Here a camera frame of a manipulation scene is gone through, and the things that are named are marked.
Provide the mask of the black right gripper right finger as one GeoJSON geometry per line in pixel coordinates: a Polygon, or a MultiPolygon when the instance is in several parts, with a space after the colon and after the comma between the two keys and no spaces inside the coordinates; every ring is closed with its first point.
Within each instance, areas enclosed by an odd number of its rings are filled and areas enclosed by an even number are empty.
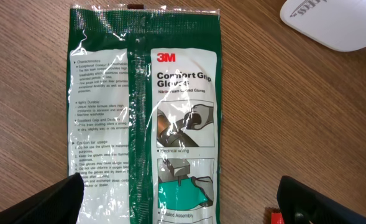
{"type": "Polygon", "coordinates": [[[366,224],[366,217],[287,175],[280,179],[277,202],[285,223],[366,224]]]}

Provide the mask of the green 3M gloves package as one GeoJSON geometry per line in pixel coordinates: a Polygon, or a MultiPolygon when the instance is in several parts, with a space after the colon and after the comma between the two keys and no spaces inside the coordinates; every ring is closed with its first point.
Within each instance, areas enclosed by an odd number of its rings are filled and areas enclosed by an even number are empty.
{"type": "Polygon", "coordinates": [[[219,223],[219,11],[74,4],[67,53],[78,223],[219,223]]]}

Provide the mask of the red Nescafe coffee stick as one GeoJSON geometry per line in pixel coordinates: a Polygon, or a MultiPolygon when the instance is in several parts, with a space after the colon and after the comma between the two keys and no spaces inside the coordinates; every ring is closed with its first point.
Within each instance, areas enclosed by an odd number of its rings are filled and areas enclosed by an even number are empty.
{"type": "Polygon", "coordinates": [[[266,207],[263,213],[263,224],[285,224],[280,209],[266,207]]]}

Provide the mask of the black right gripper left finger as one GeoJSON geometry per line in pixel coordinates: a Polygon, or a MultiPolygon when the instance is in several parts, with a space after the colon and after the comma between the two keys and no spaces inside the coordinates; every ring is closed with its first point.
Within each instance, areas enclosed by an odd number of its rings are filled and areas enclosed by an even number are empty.
{"type": "Polygon", "coordinates": [[[75,173],[0,212],[0,224],[75,224],[84,187],[75,173]]]}

